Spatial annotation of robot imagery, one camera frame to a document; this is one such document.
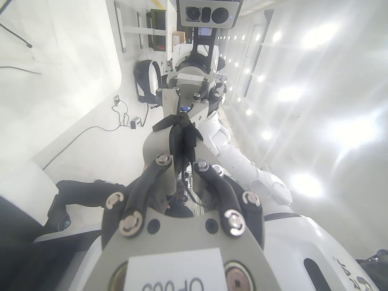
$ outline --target screw head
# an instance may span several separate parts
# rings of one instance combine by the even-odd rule
[[[206,170],[209,169],[209,164],[205,160],[199,160],[198,161],[198,169],[201,172],[205,172]]]
[[[242,224],[241,219],[239,218],[239,216],[237,214],[232,214],[232,216],[229,218],[228,222],[229,222],[229,225],[235,229],[240,228],[241,224]]]
[[[125,219],[120,220],[119,230],[120,233],[125,237],[133,236],[139,231],[143,223],[143,216],[139,211],[133,212],[133,215],[127,216]]]
[[[230,233],[233,236],[238,237],[244,233],[246,224],[245,224],[244,217],[241,215],[240,212],[233,209],[229,209],[225,211],[224,217],[228,219],[228,224],[230,226]]]
[[[121,192],[112,193],[106,200],[105,206],[108,210],[113,209],[119,202],[124,201],[124,195]]]
[[[220,176],[220,177],[223,177],[224,175],[224,170],[223,170],[223,167],[220,166],[219,164],[213,164],[212,165],[213,169],[217,172],[217,174]]]
[[[194,100],[199,100],[201,98],[201,94],[199,92],[196,92],[193,94],[193,99]]]
[[[248,277],[239,268],[227,270],[225,276],[229,291],[251,291]]]
[[[252,191],[245,191],[242,197],[243,197],[242,200],[246,205],[250,203],[256,206],[260,206],[261,204],[259,196]]]
[[[162,154],[157,157],[155,161],[158,165],[165,165],[169,162],[169,156],[167,154]]]

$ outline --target ceiling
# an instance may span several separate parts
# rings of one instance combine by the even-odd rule
[[[273,0],[261,8],[264,1],[244,0],[243,16],[216,40],[232,88],[224,111],[241,150],[291,189],[296,173],[317,179],[323,194],[294,192],[293,208],[314,217],[353,256],[388,248],[388,0]],[[263,12],[269,7],[270,21]],[[323,25],[331,33],[318,31],[320,45],[312,48],[306,35]],[[290,87],[300,97],[280,101]],[[333,126],[365,117],[376,126],[371,141],[347,148],[335,141]]]

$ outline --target white table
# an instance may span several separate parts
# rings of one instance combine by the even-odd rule
[[[166,56],[167,56],[167,59],[172,58],[172,51],[173,51],[172,50],[173,49],[173,47],[172,47],[172,33],[174,31],[176,31],[176,10],[173,7],[170,0],[167,0],[166,29],[165,30],[123,25],[121,11],[120,11],[118,4],[116,4],[116,15],[117,15],[117,21],[118,21],[118,25],[119,25],[119,31],[120,31],[123,50],[126,48],[124,33],[160,35],[160,36],[166,36]]]
[[[119,88],[115,41],[105,0],[14,0],[0,21],[33,45],[1,30],[0,66],[41,73],[0,70],[0,196],[44,224],[57,188],[31,159]],[[37,213],[23,198],[39,192]]]

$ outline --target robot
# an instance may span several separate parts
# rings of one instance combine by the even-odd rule
[[[101,238],[71,290],[378,290],[333,237],[292,211],[285,183],[251,164],[219,122],[227,88],[216,29],[235,25],[242,2],[177,0],[193,45],[176,47],[175,70],[156,90],[164,118],[144,143],[144,171],[106,201]],[[165,216],[188,166],[205,213]]]

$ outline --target black pants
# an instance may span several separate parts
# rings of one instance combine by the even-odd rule
[[[125,186],[118,183],[109,183],[96,180],[93,183],[84,183],[72,180],[62,180],[57,183],[58,195],[51,206],[44,233],[57,230],[58,223],[66,215],[66,205],[83,205],[89,207],[105,206],[108,197],[115,192],[123,192]],[[171,202],[166,215],[186,218],[194,216],[189,208],[181,203]]]

